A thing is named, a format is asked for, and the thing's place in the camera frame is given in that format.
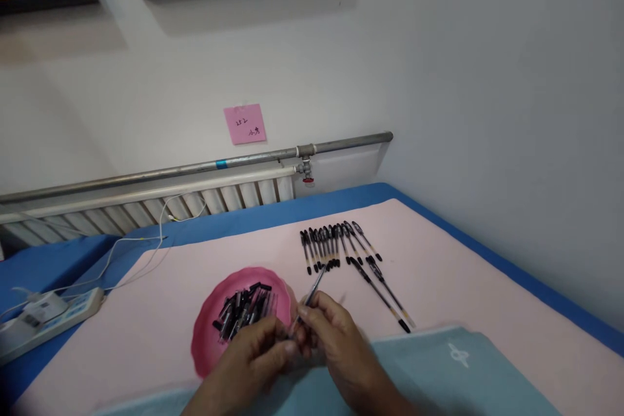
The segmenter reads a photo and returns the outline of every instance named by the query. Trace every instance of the white power strip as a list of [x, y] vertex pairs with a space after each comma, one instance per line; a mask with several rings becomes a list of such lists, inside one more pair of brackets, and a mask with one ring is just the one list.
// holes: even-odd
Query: white power strip
[[36, 348], [40, 344], [54, 338], [74, 325], [94, 315], [102, 304], [104, 290], [95, 288], [69, 302], [69, 308], [52, 320], [39, 325], [36, 335], [21, 345], [0, 355], [0, 366], [11, 362], [22, 354]]

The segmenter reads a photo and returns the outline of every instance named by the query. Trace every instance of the hand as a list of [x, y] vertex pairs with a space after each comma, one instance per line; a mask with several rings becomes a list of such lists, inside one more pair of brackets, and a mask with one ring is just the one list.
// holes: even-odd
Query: hand
[[294, 341], [278, 342], [286, 334], [277, 317], [263, 318], [241, 329], [182, 416], [232, 415], [249, 406], [297, 355]]
[[295, 339], [305, 358], [318, 346], [344, 401], [358, 414], [414, 414], [414, 408], [398, 392], [364, 341], [349, 312], [318, 291], [310, 307], [299, 305], [306, 326]]

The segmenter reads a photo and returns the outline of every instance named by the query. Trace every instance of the left hand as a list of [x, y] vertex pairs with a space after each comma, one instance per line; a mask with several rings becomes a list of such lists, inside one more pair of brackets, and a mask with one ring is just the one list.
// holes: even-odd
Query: left hand
[[266, 317], [241, 329], [182, 416], [225, 416], [247, 408], [298, 354], [294, 341], [278, 342], [286, 334], [277, 317]]

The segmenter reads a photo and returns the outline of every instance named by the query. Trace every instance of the white wall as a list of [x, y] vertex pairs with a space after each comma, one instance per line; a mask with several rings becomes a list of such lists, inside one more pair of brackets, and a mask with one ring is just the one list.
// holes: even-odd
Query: white wall
[[101, 3], [0, 19], [0, 192], [387, 129], [381, 179], [624, 330], [623, 0]]

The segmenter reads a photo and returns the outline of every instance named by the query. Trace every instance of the right hand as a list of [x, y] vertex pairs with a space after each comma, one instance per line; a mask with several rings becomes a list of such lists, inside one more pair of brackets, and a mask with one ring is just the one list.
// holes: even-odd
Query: right hand
[[398, 392], [364, 341], [349, 312], [321, 291], [310, 307], [299, 305], [305, 326], [295, 339], [304, 357], [311, 349], [324, 351], [327, 368], [344, 401], [359, 414], [412, 414], [413, 407]]

